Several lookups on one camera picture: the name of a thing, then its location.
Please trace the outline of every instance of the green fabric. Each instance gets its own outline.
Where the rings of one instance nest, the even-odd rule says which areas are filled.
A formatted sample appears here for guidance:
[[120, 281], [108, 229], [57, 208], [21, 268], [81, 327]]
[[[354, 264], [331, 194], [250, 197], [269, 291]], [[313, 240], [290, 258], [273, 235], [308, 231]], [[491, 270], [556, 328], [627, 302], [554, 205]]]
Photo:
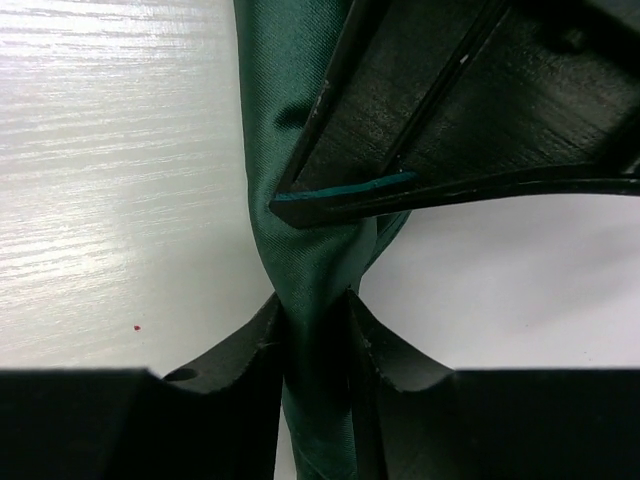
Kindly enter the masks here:
[[357, 289], [406, 216], [302, 231], [270, 212], [348, 2], [235, 0], [235, 8], [249, 209], [260, 256], [290, 323], [283, 406], [298, 478], [355, 479], [344, 365], [336, 361], [324, 317], [347, 288]]

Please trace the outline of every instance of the hole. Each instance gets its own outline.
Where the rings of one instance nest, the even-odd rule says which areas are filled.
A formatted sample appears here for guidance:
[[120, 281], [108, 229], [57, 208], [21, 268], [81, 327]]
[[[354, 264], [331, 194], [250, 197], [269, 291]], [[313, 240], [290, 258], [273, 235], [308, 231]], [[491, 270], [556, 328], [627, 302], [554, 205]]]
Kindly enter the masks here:
[[164, 380], [166, 382], [184, 382], [198, 376], [198, 372], [193, 368], [179, 368], [169, 373]]

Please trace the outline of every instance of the dark green satin cloth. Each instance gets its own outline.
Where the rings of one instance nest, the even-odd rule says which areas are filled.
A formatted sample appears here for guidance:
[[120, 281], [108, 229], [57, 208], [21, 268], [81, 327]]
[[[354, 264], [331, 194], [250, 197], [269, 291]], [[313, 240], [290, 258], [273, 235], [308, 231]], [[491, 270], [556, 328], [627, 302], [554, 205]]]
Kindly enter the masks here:
[[283, 406], [300, 480], [356, 478], [343, 362], [326, 312], [406, 215], [296, 230], [268, 203], [315, 100], [349, 2], [235, 0], [249, 208], [256, 244], [289, 319]]

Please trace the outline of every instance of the white background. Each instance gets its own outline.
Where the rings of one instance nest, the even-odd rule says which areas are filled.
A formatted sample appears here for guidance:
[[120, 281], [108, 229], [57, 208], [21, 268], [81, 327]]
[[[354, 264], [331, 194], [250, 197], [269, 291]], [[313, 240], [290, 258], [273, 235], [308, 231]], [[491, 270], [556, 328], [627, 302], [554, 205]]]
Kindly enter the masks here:
[[[163, 375], [267, 299], [236, 62], [230, 0], [0, 3], [0, 367]], [[362, 286], [483, 367], [639, 365], [637, 292], [640, 200], [586, 196], [417, 212]]]

